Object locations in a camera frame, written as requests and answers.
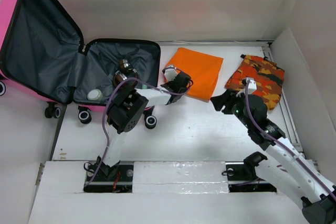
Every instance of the white lid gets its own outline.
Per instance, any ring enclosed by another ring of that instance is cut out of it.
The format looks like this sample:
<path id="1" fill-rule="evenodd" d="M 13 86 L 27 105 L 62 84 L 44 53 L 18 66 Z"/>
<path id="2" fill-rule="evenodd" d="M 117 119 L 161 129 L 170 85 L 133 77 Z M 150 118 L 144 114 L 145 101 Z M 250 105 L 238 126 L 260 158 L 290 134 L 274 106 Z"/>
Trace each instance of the white lid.
<path id="1" fill-rule="evenodd" d="M 88 93 L 88 99 L 89 100 L 97 100 L 101 96 L 101 91 L 99 89 L 92 89 Z"/>

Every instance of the suitcase lid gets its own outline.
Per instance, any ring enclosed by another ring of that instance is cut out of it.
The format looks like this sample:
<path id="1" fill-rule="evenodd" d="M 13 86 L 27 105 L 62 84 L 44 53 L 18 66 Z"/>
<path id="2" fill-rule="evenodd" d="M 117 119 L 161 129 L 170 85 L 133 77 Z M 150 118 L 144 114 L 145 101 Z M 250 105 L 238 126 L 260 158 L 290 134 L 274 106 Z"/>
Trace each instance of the suitcase lid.
<path id="1" fill-rule="evenodd" d="M 16 4 L 0 50 L 2 74 L 46 98 L 70 103 L 69 68 L 84 47 L 81 30 L 58 0 L 2 0 L 1 13 L 10 1 Z"/>

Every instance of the open suitcase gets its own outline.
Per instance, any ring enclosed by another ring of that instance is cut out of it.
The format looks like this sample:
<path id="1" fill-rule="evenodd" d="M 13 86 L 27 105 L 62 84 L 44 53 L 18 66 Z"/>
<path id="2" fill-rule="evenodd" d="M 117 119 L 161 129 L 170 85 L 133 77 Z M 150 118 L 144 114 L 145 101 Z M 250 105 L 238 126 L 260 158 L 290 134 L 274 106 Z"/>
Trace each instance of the open suitcase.
<path id="1" fill-rule="evenodd" d="M 57 103 L 75 102 L 80 121 L 89 123 L 88 110 L 104 110 L 122 59 L 139 79 L 157 85 L 161 51 L 154 42 L 96 39 L 85 45 L 81 30 L 57 0 L 2 0 L 0 13 L 0 95 L 5 83 L 47 101 L 48 118 L 60 116 Z M 93 89 L 101 90 L 100 101 L 88 100 Z"/>

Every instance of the orange cloth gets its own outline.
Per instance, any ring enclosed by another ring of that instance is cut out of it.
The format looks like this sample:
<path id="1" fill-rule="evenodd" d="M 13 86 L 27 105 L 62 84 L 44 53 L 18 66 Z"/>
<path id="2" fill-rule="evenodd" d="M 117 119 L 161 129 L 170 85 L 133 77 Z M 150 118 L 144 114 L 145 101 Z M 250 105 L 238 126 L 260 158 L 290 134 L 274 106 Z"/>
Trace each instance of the orange cloth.
<path id="1" fill-rule="evenodd" d="M 209 101 L 217 84 L 223 58 L 180 47 L 166 65 L 173 64 L 189 74 L 194 82 L 188 95 Z"/>

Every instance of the orange camouflage shorts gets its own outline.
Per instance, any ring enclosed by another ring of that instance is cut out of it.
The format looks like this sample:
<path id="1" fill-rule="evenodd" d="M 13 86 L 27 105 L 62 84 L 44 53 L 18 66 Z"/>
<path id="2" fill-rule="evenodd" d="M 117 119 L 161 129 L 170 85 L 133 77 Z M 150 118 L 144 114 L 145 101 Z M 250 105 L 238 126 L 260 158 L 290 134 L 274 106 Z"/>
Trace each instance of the orange camouflage shorts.
<path id="1" fill-rule="evenodd" d="M 239 91 L 244 88 L 246 77 L 254 78 L 257 90 L 253 93 L 262 97 L 269 110 L 275 108 L 281 99 L 283 76 L 285 71 L 277 64 L 262 57 L 242 55 L 244 60 L 226 82 L 225 88 Z"/>

